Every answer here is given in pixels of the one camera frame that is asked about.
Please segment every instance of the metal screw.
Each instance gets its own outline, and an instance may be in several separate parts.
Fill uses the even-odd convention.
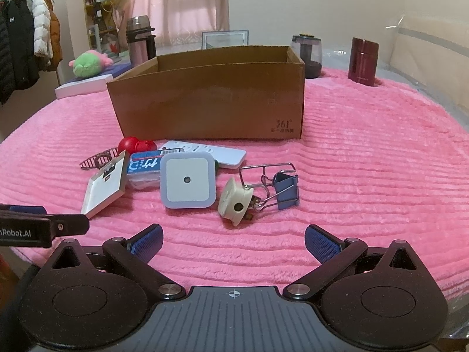
[[[166,296],[177,295],[182,291],[182,287],[179,284],[167,283],[160,286],[158,291]]]
[[[310,291],[310,288],[306,284],[294,283],[287,287],[287,291],[292,295],[299,296],[306,295]]]

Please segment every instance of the remote control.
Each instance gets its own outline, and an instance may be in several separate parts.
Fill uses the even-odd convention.
[[[217,147],[214,145],[206,144],[179,142],[176,140],[170,140],[169,142],[163,144],[163,146],[161,147],[162,150],[169,148],[182,148],[184,149],[184,152],[208,152],[213,156],[215,160],[217,160],[220,168],[227,169],[239,168],[244,158],[246,157],[245,150],[238,150],[235,148],[227,147]]]

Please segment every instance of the black jacket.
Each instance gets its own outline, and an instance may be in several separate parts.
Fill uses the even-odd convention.
[[[5,19],[0,14],[0,104],[5,104],[15,90],[15,72]]]
[[[39,79],[34,56],[34,19],[26,0],[11,0],[4,10],[15,70],[16,88],[28,89]]]

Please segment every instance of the maroon thermos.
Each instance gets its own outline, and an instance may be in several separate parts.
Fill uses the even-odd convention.
[[[376,42],[353,38],[350,51],[349,79],[367,86],[374,86],[376,66],[378,65]]]

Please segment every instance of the pink and green stuffed toy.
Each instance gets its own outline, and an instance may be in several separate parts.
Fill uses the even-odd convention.
[[[81,78],[90,78],[99,74],[107,66],[114,62],[107,54],[98,53],[96,50],[88,50],[81,54],[76,60],[70,61],[69,66],[73,67],[73,74]]]

